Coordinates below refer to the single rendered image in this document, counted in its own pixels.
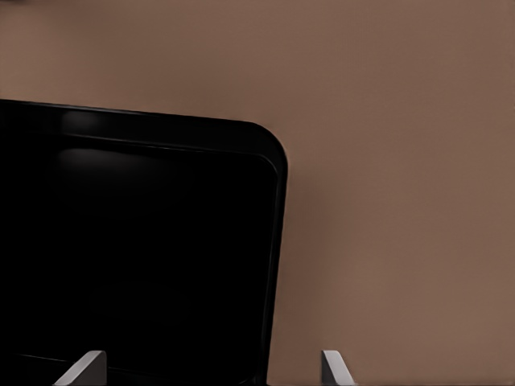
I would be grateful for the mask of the black rectangular tray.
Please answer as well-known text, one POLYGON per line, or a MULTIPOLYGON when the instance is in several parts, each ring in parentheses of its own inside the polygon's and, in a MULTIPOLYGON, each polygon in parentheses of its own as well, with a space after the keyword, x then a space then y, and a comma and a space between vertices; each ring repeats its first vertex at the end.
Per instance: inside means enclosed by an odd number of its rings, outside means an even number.
POLYGON ((247 121, 0 99, 0 386, 268 386, 288 163, 247 121))

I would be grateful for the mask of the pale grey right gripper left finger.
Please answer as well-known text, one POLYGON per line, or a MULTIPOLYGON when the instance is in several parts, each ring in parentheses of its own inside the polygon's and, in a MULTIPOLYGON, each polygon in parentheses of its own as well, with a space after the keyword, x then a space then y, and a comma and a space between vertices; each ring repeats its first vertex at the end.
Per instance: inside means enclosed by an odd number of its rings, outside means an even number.
POLYGON ((53 386, 107 386, 107 354, 88 351, 53 386))

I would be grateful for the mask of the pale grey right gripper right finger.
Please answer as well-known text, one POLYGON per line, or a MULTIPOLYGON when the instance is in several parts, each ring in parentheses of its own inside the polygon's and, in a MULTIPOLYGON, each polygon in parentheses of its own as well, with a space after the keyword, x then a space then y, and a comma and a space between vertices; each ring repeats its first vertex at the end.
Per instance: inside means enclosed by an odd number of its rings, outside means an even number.
POLYGON ((323 386, 356 386, 342 355, 337 350, 322 350, 320 382, 323 386))

